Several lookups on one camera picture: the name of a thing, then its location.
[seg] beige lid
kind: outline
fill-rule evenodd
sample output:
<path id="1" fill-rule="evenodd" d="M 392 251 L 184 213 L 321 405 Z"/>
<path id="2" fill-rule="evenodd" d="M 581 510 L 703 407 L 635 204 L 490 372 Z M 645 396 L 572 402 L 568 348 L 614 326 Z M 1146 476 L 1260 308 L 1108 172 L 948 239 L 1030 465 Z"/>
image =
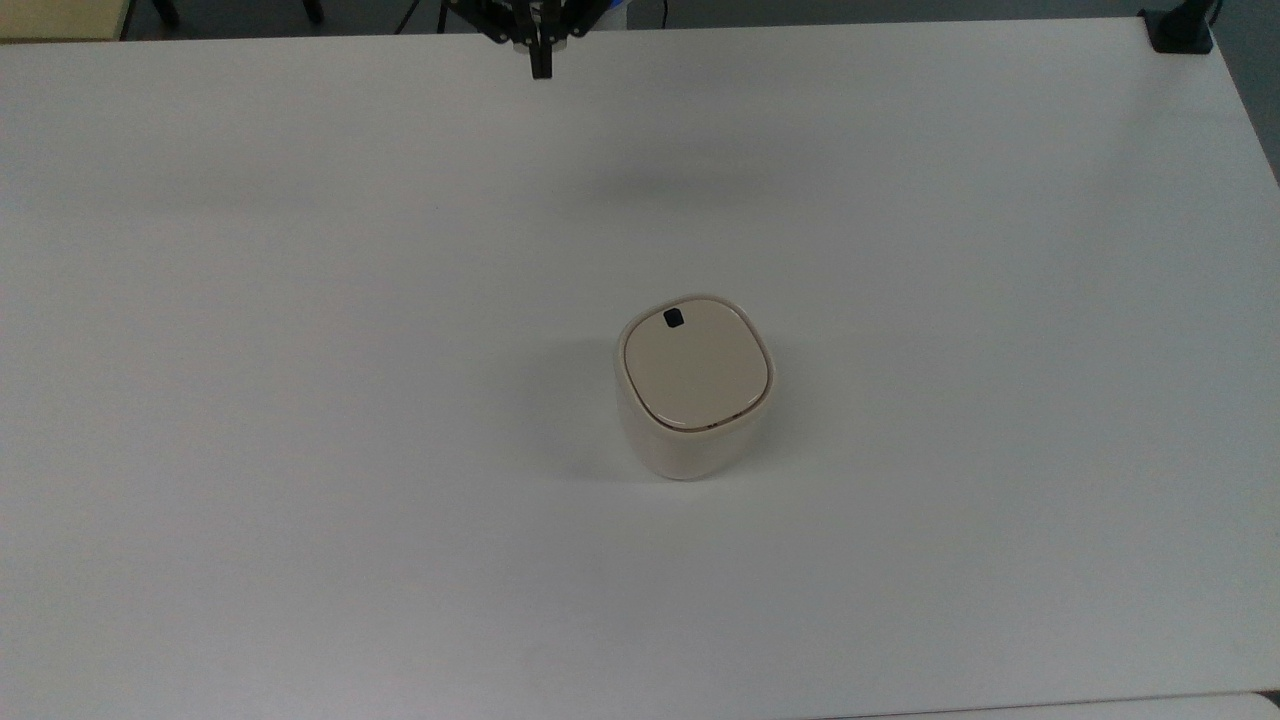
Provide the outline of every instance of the beige lid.
<path id="1" fill-rule="evenodd" d="M 677 430 L 732 420 L 769 387 L 769 366 L 751 327 L 733 307 L 708 297 L 640 320 L 626 338 L 623 359 L 645 410 Z"/>

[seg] cable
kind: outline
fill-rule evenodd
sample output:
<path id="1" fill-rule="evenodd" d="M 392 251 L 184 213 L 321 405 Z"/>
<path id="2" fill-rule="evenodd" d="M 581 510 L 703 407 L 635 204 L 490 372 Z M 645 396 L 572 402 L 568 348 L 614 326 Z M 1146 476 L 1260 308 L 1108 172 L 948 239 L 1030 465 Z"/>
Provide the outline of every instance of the cable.
<path id="1" fill-rule="evenodd" d="M 416 9 L 417 9 L 417 4 L 419 4 L 419 3 L 421 3 L 421 0 L 413 0 L 413 4 L 408 6 L 408 12 L 407 12 L 407 13 L 404 13 L 404 18 L 403 18 L 403 19 L 401 19 L 401 24 L 396 27 L 396 32 L 394 32 L 393 35 L 399 35 L 399 33 L 401 33 L 401 31 L 403 31 L 403 29 L 404 29 L 404 26 L 407 26 L 407 24 L 408 24 L 408 19 L 413 17 L 413 10 L 416 10 Z"/>

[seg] white table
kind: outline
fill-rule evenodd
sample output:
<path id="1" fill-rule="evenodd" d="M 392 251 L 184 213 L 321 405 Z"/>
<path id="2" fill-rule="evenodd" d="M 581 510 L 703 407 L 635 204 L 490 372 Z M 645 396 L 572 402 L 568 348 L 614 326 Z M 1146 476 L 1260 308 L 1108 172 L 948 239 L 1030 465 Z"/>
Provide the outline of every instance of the white table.
<path id="1" fill-rule="evenodd" d="M 970 710 L 945 715 L 895 715 L 893 717 L 896 720 L 1280 720 L 1280 710 L 1262 696 L 1226 694 Z"/>
<path id="2" fill-rule="evenodd" d="M 147 81 L 137 76 L 146 73 Z M 1137 19 L 0 47 L 15 717 L 800 719 L 1280 679 L 1280 191 Z M 746 307 L 658 480 L 630 316 Z"/>

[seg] black clamp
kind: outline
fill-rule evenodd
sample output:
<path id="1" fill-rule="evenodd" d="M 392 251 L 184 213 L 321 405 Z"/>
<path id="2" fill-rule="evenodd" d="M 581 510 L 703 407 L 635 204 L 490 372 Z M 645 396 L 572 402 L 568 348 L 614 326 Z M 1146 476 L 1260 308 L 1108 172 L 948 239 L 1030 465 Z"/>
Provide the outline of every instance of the black clamp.
<path id="1" fill-rule="evenodd" d="M 489 40 L 508 40 L 529 49 L 534 79 L 552 77 L 552 50 L 568 36 L 582 37 L 609 9 L 612 0 L 448 0 L 451 10 Z"/>

